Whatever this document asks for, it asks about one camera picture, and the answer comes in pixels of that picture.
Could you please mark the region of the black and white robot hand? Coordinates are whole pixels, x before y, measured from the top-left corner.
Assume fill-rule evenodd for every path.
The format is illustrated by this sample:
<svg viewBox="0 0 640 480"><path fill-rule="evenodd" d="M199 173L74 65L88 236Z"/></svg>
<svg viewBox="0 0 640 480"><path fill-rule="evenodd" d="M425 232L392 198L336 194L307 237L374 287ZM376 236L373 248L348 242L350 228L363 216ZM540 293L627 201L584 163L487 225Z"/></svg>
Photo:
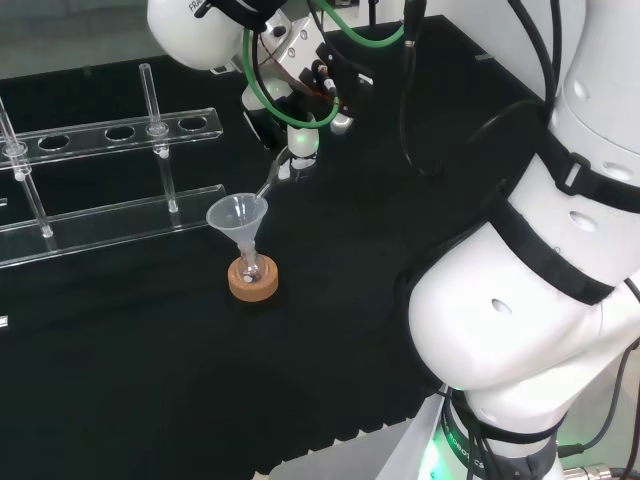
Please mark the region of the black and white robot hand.
<svg viewBox="0 0 640 480"><path fill-rule="evenodd" d="M272 117L273 130L280 136L258 128L263 144L281 144L287 160L298 170L313 165L320 145L319 130L328 127L336 135L353 124L362 102L373 92L373 74L351 64L322 43L320 56L294 78L278 64L277 76L265 79L260 72L258 52L261 38L253 34L243 40L243 66L248 81L243 93L245 105L255 102L259 110Z"/></svg>

